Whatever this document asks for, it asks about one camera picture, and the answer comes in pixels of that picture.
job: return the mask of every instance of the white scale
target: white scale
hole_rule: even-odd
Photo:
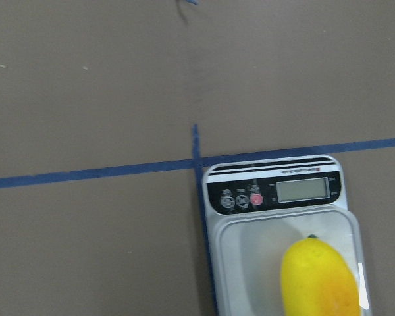
[[[225,163],[203,177],[219,316],[283,316],[282,256],[318,236],[340,252],[371,316],[357,219],[339,162],[327,155]]]

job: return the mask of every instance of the red button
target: red button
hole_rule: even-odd
[[[250,203],[253,205],[261,205],[263,203],[263,196],[259,193],[253,193],[250,196]]]

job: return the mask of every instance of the yellow fruit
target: yellow fruit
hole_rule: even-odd
[[[310,235],[288,248],[281,267],[286,316],[360,316],[356,280],[344,258]]]

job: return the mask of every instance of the digital display screen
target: digital display screen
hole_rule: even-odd
[[[277,182],[276,191],[279,203],[330,197],[328,178]]]

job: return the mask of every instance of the black control panel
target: black control panel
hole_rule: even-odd
[[[327,197],[279,202],[277,182],[318,178],[326,178],[329,193]],[[230,182],[214,182],[208,183],[207,188],[209,201],[214,210],[220,214],[227,215],[330,204],[336,201],[341,193],[341,179],[339,171],[331,171],[272,178],[234,180]]]

